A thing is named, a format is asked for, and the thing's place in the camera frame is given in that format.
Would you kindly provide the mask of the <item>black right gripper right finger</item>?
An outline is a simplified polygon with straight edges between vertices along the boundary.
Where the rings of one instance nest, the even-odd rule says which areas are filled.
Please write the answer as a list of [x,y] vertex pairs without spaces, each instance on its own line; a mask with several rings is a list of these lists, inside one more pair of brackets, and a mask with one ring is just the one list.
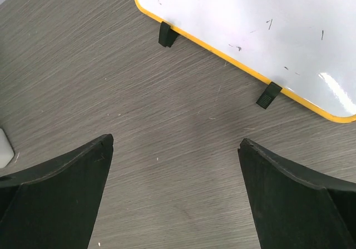
[[238,155],[261,248],[355,248],[355,183],[247,138]]

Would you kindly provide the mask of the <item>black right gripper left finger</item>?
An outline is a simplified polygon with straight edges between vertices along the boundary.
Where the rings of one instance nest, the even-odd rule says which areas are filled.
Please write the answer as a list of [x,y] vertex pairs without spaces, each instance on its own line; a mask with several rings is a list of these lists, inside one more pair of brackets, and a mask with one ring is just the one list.
[[87,248],[113,155],[105,134],[1,177],[1,248]]

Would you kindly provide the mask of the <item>yellow framed whiteboard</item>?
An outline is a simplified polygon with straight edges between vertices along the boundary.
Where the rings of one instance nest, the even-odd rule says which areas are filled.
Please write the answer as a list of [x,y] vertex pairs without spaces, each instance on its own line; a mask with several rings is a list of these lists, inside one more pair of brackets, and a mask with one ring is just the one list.
[[355,121],[355,0],[135,0],[176,32],[313,112]]

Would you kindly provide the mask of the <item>white pen holder box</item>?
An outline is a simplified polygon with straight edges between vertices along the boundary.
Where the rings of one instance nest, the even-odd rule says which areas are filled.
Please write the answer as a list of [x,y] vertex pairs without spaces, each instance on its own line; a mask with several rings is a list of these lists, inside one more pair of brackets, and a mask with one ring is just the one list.
[[3,129],[0,129],[0,168],[5,168],[14,157],[14,151]]

